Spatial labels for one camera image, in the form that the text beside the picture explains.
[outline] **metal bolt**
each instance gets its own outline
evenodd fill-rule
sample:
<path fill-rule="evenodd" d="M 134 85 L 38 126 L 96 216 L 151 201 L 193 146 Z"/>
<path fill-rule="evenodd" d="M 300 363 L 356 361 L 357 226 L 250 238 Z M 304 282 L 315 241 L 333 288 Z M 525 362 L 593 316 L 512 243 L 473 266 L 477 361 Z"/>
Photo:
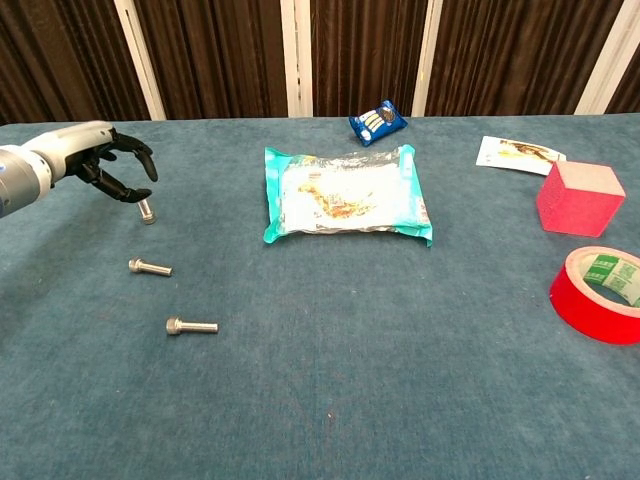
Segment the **metal bolt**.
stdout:
<path fill-rule="evenodd" d="M 188 323 L 180 320 L 180 317 L 169 317 L 167 320 L 167 333 L 180 335 L 182 332 L 218 333 L 217 323 Z"/>
<path fill-rule="evenodd" d="M 145 198 L 138 202 L 138 208 L 140 209 L 140 213 L 142 214 L 142 221 L 147 225 L 151 225 L 156 221 L 156 214 L 151 209 L 151 205 L 149 205 L 149 201 Z"/>
<path fill-rule="evenodd" d="M 133 257 L 129 260 L 129 270 L 133 273 L 155 273 L 156 275 L 164 275 L 165 277 L 170 277 L 173 273 L 173 268 L 171 267 L 163 267 L 162 265 L 146 263 L 140 257 Z"/>

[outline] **table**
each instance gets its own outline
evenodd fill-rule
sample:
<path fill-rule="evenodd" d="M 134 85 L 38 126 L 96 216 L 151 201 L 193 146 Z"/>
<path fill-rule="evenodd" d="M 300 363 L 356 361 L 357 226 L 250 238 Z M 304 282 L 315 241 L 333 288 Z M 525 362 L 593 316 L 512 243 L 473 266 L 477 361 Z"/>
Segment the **table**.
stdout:
<path fill-rule="evenodd" d="M 415 146 L 431 248 L 263 243 L 264 147 L 362 150 L 344 118 L 115 125 L 155 152 L 154 225 L 75 178 L 0 223 L 0 478 L 637 478 L 640 349 L 548 289 L 577 247 L 640 254 L 639 114 L 409 119 L 369 148 Z M 626 202 L 599 239 L 546 233 L 543 177 L 476 167 L 483 135 L 609 164 Z M 220 332 L 169 337 L 176 314 Z"/>

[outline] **pink foam block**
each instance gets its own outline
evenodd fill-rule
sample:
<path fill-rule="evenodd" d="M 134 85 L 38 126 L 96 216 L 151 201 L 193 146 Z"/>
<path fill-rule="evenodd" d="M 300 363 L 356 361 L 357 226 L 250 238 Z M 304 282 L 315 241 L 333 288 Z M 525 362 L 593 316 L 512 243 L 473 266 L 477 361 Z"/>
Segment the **pink foam block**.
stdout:
<path fill-rule="evenodd" d="M 599 237 L 624 202 L 625 193 L 611 167 L 556 162 L 536 205 L 548 232 Z"/>

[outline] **red tape roll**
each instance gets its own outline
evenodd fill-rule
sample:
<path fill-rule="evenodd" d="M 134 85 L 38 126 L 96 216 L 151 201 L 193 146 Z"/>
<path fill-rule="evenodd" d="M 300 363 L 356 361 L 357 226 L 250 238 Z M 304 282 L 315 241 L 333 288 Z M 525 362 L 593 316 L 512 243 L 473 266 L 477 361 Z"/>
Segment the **red tape roll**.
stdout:
<path fill-rule="evenodd" d="M 596 293 L 587 281 L 618 293 L 629 306 Z M 606 247 L 574 250 L 551 284 L 551 304 L 563 320 L 597 340 L 640 342 L 640 259 Z"/>

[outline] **curtain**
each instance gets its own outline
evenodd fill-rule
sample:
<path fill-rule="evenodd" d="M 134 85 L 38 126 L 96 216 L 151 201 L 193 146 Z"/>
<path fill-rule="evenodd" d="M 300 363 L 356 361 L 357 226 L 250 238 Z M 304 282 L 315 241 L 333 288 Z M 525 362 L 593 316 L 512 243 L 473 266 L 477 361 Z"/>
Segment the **curtain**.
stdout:
<path fill-rule="evenodd" d="M 636 53 L 607 107 L 607 113 L 627 112 L 640 112 L 640 47 L 636 48 Z"/>
<path fill-rule="evenodd" d="M 149 113 L 112 1 L 0 2 L 0 121 Z"/>
<path fill-rule="evenodd" d="M 287 116 L 279 0 L 136 0 L 167 118 Z"/>
<path fill-rule="evenodd" d="M 389 99 L 411 114 L 426 0 L 311 0 L 313 111 L 360 115 Z"/>
<path fill-rule="evenodd" d="M 425 115 L 572 114 L 622 1 L 445 1 Z"/>

